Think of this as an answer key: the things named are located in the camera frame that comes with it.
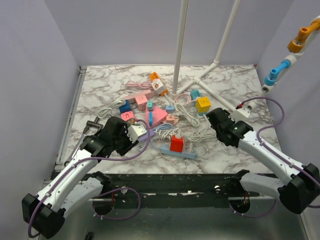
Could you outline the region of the pink square socket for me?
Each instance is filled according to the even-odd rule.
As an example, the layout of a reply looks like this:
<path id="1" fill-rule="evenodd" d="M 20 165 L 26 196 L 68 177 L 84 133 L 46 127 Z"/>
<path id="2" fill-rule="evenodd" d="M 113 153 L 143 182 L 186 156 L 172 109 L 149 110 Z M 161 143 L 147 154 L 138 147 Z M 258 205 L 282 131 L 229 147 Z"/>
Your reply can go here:
<path id="1" fill-rule="evenodd" d="M 124 121 L 130 121 L 131 119 L 134 119 L 134 113 L 132 111 L 126 111 L 124 113 L 122 113 L 121 115 L 121 119 Z"/>

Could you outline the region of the dark blue cube socket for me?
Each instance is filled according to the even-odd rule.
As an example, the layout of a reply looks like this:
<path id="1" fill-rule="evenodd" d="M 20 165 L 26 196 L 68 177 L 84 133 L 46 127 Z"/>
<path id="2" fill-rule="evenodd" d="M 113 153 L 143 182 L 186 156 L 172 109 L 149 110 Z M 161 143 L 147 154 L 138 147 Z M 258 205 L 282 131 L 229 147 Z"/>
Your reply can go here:
<path id="1" fill-rule="evenodd" d="M 127 99 L 125 100 L 125 104 L 120 106 L 118 109 L 119 109 L 121 114 L 132 111 L 130 102 Z"/>

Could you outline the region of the pink long power strip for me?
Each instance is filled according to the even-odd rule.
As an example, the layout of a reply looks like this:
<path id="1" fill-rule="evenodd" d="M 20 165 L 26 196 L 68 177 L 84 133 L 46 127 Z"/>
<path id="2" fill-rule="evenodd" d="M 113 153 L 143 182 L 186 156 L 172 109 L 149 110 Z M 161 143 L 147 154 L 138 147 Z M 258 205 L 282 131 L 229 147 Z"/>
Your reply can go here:
<path id="1" fill-rule="evenodd" d="M 146 104 L 148 100 L 156 95 L 155 91 L 144 90 L 141 92 L 137 92 L 135 94 L 131 94 L 125 96 L 123 99 L 128 100 L 130 104 L 137 104 L 139 111 L 144 111 L 146 109 Z"/>

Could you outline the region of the pink triangular socket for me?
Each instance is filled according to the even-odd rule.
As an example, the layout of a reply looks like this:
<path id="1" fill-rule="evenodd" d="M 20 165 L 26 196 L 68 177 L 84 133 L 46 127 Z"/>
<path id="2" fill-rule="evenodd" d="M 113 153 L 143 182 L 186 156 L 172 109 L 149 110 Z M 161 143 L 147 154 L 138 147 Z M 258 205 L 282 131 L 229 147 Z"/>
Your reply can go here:
<path id="1" fill-rule="evenodd" d="M 150 125 L 150 113 L 152 113 L 152 125 Z M 145 107 L 145 121 L 151 128 L 155 128 L 160 125 L 164 120 L 166 120 L 168 113 L 156 106 L 153 106 L 153 110 L 149 111 L 148 107 Z"/>

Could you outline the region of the red cube socket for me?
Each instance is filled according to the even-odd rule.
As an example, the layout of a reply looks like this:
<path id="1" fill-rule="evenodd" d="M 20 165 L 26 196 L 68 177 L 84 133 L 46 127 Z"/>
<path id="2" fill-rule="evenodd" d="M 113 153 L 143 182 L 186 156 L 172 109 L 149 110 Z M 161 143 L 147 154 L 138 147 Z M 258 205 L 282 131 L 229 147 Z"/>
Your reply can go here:
<path id="1" fill-rule="evenodd" d="M 182 153 L 184 149 L 184 138 L 173 135 L 170 142 L 170 151 Z"/>

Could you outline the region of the light blue power strip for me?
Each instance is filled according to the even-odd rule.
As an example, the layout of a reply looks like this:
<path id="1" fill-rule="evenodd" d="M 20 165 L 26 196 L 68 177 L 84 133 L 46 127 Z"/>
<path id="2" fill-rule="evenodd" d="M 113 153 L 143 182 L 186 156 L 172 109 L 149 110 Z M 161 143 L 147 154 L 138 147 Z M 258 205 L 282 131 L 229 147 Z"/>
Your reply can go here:
<path id="1" fill-rule="evenodd" d="M 195 151 L 185 151 L 185 150 L 183 150 L 182 152 L 171 151 L 167 145 L 161 146 L 159 151 L 162 154 L 180 157 L 180 158 L 186 158 L 191 160 L 194 160 L 197 158 L 197 153 Z"/>

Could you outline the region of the purple power strip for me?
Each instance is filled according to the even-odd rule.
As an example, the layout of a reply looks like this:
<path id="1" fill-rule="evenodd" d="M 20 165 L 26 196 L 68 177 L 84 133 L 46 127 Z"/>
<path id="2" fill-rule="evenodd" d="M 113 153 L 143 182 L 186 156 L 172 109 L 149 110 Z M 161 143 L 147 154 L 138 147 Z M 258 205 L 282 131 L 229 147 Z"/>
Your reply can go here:
<path id="1" fill-rule="evenodd" d="M 140 136 L 140 137 L 137 139 L 137 142 L 138 142 L 137 148 L 138 148 L 138 150 L 139 150 L 139 151 L 142 151 L 142 149 L 144 148 L 143 143 L 144 143 L 145 141 L 147 141 L 148 136 L 150 136 L 150 138 L 152 139 L 152 138 L 154 137 L 154 135 L 155 135 L 155 131 L 154 131 L 153 129 L 150 129 L 150 130 L 148 131 L 148 133 Z"/>

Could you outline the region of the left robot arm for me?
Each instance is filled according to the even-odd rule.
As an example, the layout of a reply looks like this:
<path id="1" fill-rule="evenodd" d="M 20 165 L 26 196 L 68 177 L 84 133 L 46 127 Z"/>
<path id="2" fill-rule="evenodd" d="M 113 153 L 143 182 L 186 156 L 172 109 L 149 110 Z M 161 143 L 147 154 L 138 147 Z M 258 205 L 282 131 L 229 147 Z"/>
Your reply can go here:
<path id="1" fill-rule="evenodd" d="M 50 239 L 62 228 L 67 216 L 87 200 L 107 197 L 111 185 L 98 175 L 91 176 L 83 185 L 82 178 L 101 161 L 116 161 L 112 152 L 120 155 L 119 162 L 132 160 L 125 154 L 139 144 L 139 138 L 149 136 L 147 123 L 143 120 L 124 121 L 111 116 L 105 125 L 99 125 L 90 135 L 92 124 L 87 124 L 68 158 L 64 169 L 43 189 L 32 195 L 26 194 L 21 201 L 22 217 L 28 224 L 30 239 L 43 236 Z"/>

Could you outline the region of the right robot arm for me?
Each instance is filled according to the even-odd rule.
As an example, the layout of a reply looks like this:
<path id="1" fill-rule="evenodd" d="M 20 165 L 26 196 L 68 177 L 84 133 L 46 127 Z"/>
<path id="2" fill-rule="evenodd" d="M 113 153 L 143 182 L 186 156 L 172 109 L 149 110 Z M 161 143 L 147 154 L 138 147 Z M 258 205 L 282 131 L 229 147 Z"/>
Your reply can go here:
<path id="1" fill-rule="evenodd" d="M 314 164 L 304 165 L 285 155 L 246 122 L 232 120 L 227 110 L 219 107 L 206 117 L 220 142 L 245 151 L 275 174 L 272 178 L 248 170 L 238 172 L 230 183 L 234 195 L 260 193 L 279 200 L 294 214 L 301 214 L 320 195 L 320 171 Z"/>

